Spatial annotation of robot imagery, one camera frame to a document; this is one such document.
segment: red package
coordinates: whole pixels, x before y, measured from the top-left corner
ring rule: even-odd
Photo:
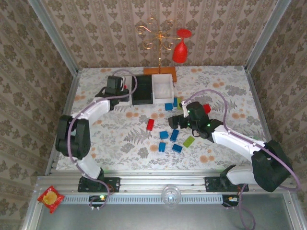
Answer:
[[[50,213],[53,213],[64,198],[65,196],[60,195],[53,186],[50,186],[37,200],[49,208]]]

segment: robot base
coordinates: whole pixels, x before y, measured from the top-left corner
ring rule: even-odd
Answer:
[[[232,184],[229,180],[224,181],[220,176],[205,177],[206,192],[239,192],[244,184]],[[244,188],[244,192],[248,192],[248,185]]]
[[[105,177],[103,179],[109,188],[111,193],[118,193],[120,188],[120,177]],[[99,183],[92,181],[86,177],[81,177],[78,185],[79,193],[106,193],[106,187]]]

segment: cable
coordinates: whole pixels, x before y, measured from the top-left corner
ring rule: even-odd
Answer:
[[[85,177],[87,177],[88,179],[94,181],[94,182],[98,182],[98,183],[101,183],[103,184],[105,187],[106,187],[106,190],[107,190],[107,197],[106,197],[106,201],[103,203],[103,205],[101,207],[103,207],[107,201],[109,200],[109,197],[110,197],[110,189],[109,187],[107,186],[107,184],[101,180],[97,180],[95,178],[92,178],[90,177],[88,174],[86,174],[86,172],[83,171],[83,169],[78,165],[78,162],[77,160],[74,160],[73,159],[73,156],[72,156],[72,153],[71,153],[71,130],[72,130],[72,126],[73,124],[75,123],[75,121],[78,119],[78,117],[81,116],[81,114],[85,113],[88,109],[90,109],[93,105],[95,105],[96,103],[98,102],[101,102],[101,101],[104,101],[104,100],[110,100],[110,99],[117,99],[117,98],[124,98],[124,97],[128,97],[130,96],[131,94],[133,94],[135,91],[136,91],[136,88],[138,86],[138,81],[137,81],[137,78],[136,76],[129,70],[126,70],[126,69],[118,69],[116,70],[115,72],[113,72],[113,76],[114,74],[120,72],[120,71],[126,71],[128,72],[129,74],[132,75],[132,77],[134,78],[135,80],[135,86],[134,86],[134,89],[129,93],[129,94],[126,94],[126,95],[122,95],[122,96],[112,96],[112,97],[107,97],[107,98],[101,98],[101,99],[98,99],[96,100],[95,102],[92,102],[90,103],[88,106],[86,106],[81,112],[79,112],[74,118],[73,120],[71,121],[70,125],[69,125],[69,128],[68,128],[68,133],[67,133],[67,152],[68,152],[68,156],[71,160],[71,162],[73,164],[76,165],[77,169],[81,172],[81,174]]]
[[[265,151],[266,153],[268,153],[271,157],[273,157],[275,160],[277,160],[283,167],[286,168],[286,170],[289,171],[289,173],[294,177],[296,183],[297,183],[297,186],[296,188],[288,188],[288,187],[284,187],[282,185],[280,185],[281,188],[283,189],[287,189],[289,191],[298,191],[298,190],[301,190],[302,188],[302,185],[297,177],[297,175],[294,173],[294,171],[288,166],[286,165],[281,159],[279,159],[278,157],[276,157],[273,153],[271,153],[268,149],[264,148],[263,146],[261,146],[260,144],[258,143],[254,143],[253,141],[249,140],[249,139],[246,139],[236,133],[233,133],[231,132],[231,130],[226,126],[226,115],[227,115],[227,110],[228,110],[228,105],[227,105],[227,101],[226,99],[224,98],[224,96],[218,92],[218,91],[215,91],[215,90],[210,90],[210,89],[206,89],[206,90],[201,90],[201,91],[198,91],[197,93],[193,94],[192,96],[190,96],[188,99],[184,100],[184,102],[187,102],[187,101],[190,101],[193,97],[197,96],[198,94],[200,93],[203,93],[203,92],[214,92],[216,94],[218,94],[222,100],[224,101],[224,104],[225,104],[225,113],[224,113],[224,117],[223,117],[223,125],[224,125],[224,128],[228,131],[228,133],[230,133],[231,135],[243,140],[243,141],[246,141],[247,143],[249,144],[253,144],[255,146],[257,146],[258,148],[260,148],[261,150]]]
[[[242,195],[243,195],[243,191],[244,191],[246,185],[247,185],[247,184],[244,184],[244,185],[243,185],[243,187],[242,187],[242,189],[241,189],[241,192],[240,192],[240,195],[239,195],[239,214],[240,214],[240,219],[241,219],[241,222],[242,222],[244,228],[245,228],[246,230],[254,230],[254,229],[256,228],[256,220],[255,220],[254,215],[252,214],[252,212],[251,212],[249,209],[247,209],[247,208],[245,208],[245,207],[242,207]],[[245,222],[244,222],[243,215],[242,215],[242,209],[245,210],[247,213],[249,213],[249,214],[251,215],[251,217],[253,218],[253,227],[252,227],[251,229],[249,229],[249,228],[246,226]]]

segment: wall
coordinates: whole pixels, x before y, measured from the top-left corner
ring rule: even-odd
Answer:
[[[277,0],[42,0],[71,56],[80,68],[157,66],[158,50],[147,50],[138,25],[153,31],[155,17],[166,31],[188,28],[185,65],[244,65]],[[172,51],[162,64],[174,65]]]
[[[307,1],[293,0],[252,70],[272,138],[303,183],[307,213]]]
[[[24,0],[0,1],[0,229],[18,229],[45,173],[71,75]]]

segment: white box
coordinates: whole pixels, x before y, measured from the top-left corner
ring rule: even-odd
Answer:
[[[153,74],[153,103],[165,104],[174,102],[172,74]]]

